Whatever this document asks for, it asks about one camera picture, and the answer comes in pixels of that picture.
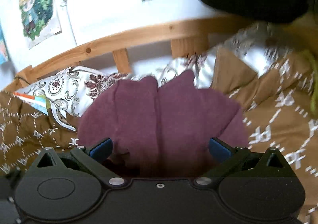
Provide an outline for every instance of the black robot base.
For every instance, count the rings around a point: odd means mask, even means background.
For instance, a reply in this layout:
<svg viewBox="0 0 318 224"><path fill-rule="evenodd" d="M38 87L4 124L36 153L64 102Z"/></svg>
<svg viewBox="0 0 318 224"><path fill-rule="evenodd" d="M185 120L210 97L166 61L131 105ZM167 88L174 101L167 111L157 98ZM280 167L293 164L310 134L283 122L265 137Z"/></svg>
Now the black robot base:
<svg viewBox="0 0 318 224"><path fill-rule="evenodd" d="M297 224L305 191L276 148L252 153L212 138L220 165L197 178L124 179L105 168L111 139L67 154L45 148L0 178L0 224Z"/></svg>

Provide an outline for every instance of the metal screw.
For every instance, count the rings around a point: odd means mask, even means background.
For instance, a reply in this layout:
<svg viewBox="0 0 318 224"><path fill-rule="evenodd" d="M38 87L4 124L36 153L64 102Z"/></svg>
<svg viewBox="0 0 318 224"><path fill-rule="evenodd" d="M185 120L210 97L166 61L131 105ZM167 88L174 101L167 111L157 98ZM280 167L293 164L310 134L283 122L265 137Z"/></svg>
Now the metal screw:
<svg viewBox="0 0 318 224"><path fill-rule="evenodd" d="M208 185L212 182L212 180L208 177L199 177L196 179L196 183L199 185Z"/></svg>
<svg viewBox="0 0 318 224"><path fill-rule="evenodd" d="M124 182L125 182L125 180L122 179L121 177L114 177L114 178L109 180L109 183L111 185L115 185L115 186L122 185Z"/></svg>
<svg viewBox="0 0 318 224"><path fill-rule="evenodd" d="M163 188L164 184L157 184L157 188Z"/></svg>

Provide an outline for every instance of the white wall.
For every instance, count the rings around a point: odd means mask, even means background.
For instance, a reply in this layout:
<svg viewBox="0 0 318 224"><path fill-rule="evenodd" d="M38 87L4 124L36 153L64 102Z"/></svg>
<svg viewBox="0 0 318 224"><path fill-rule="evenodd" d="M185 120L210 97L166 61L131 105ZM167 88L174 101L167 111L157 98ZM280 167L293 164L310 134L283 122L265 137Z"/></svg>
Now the white wall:
<svg viewBox="0 0 318 224"><path fill-rule="evenodd" d="M15 70L28 65L33 67L43 61L75 47L62 0L55 0L62 33L52 36L28 50L23 36L18 0L0 0L0 19L5 40ZM205 18L217 12L206 7L200 0L68 0L68 11L78 45L120 31L189 18ZM153 70L171 59L168 43L143 46L129 50L135 73ZM116 71L111 54L91 59L85 66Z"/></svg>

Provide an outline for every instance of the bed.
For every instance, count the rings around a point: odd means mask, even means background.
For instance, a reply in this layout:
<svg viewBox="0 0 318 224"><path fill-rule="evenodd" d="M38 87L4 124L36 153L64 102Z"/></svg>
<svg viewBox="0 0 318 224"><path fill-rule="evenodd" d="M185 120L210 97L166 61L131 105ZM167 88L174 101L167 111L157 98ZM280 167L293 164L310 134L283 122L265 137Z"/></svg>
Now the bed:
<svg viewBox="0 0 318 224"><path fill-rule="evenodd" d="M50 76L53 72L80 66L87 59L110 52L118 72L131 73L127 48L148 43L170 41L173 58L188 58L209 49L209 34L235 34L238 30L246 28L252 23L252 20L246 18L224 14L213 18L176 21L124 31L68 50L36 67L28 66L17 73L15 80L4 90L14 92ZM293 36L302 47L306 47L313 54L318 55L318 26L312 23L312 15L305 15L290 25L279 27ZM310 181L304 186L310 184L314 184L314 182ZM316 211L318 204L316 206L316 203L317 198L308 203L305 211L302 212L302 221L306 221L308 215L306 212L311 213L312 218L318 218Z"/></svg>

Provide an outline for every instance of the maroon towel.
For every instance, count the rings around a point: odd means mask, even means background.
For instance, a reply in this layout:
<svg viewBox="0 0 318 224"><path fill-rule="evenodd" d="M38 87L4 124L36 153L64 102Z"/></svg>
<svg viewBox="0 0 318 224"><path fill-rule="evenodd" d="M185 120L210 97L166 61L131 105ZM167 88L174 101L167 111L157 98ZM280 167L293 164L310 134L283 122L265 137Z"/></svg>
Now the maroon towel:
<svg viewBox="0 0 318 224"><path fill-rule="evenodd" d="M141 176L196 177L213 165L209 140L246 146L238 103L213 89L196 89L187 70L162 87L145 77L120 80L104 91L80 119L78 144L110 137L114 163Z"/></svg>

